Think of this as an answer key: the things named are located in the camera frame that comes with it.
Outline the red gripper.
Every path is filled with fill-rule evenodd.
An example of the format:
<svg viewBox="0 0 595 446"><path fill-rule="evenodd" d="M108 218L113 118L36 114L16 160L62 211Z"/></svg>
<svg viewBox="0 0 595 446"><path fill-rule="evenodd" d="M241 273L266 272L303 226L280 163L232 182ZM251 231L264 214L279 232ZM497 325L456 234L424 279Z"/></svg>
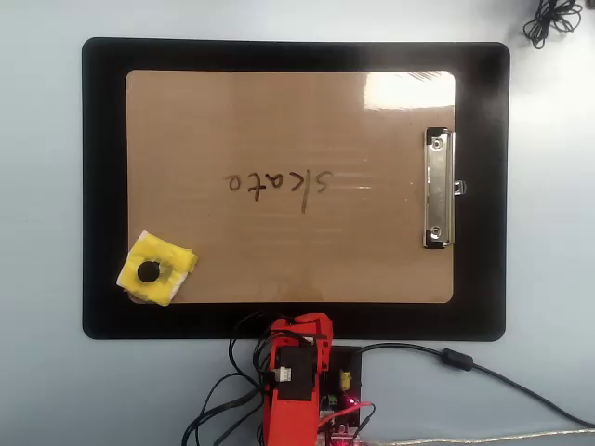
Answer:
<svg viewBox="0 0 595 446"><path fill-rule="evenodd" d="M297 316L306 336L297 333L286 319L271 324L271 362L274 371L323 372L328 370L333 323L324 313Z"/></svg>

